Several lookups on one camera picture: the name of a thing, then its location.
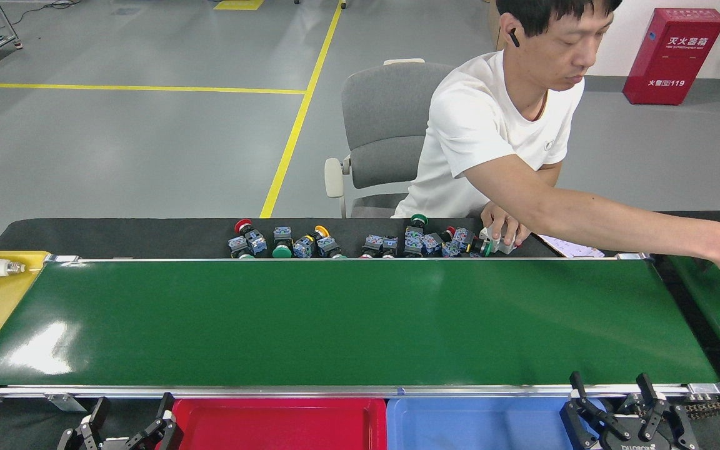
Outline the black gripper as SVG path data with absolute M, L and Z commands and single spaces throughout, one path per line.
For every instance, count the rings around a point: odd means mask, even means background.
M 574 449 L 700 449 L 691 425 L 688 407 L 672 405 L 654 390 L 648 374 L 637 378 L 643 410 L 638 413 L 641 426 L 629 432 L 623 422 L 597 407 L 588 399 L 582 376 L 574 371 L 569 377 L 571 393 L 560 410 L 565 430 Z M 672 438 L 658 433 L 658 426 L 666 421 Z

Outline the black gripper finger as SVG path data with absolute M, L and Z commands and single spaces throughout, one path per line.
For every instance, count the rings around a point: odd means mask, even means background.
M 174 402 L 174 396 L 165 392 L 155 420 L 144 430 L 128 438 L 124 449 L 178 449 L 184 433 L 172 412 Z
M 68 428 L 62 433 L 57 449 L 104 449 L 99 431 L 110 409 L 109 399 L 100 397 L 91 415 L 84 417 L 78 427 Z

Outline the person's left hand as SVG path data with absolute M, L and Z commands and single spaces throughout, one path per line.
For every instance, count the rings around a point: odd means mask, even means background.
M 505 245 L 520 247 L 531 231 L 496 203 L 489 201 L 480 214 L 482 225 L 489 238 L 499 240 Z

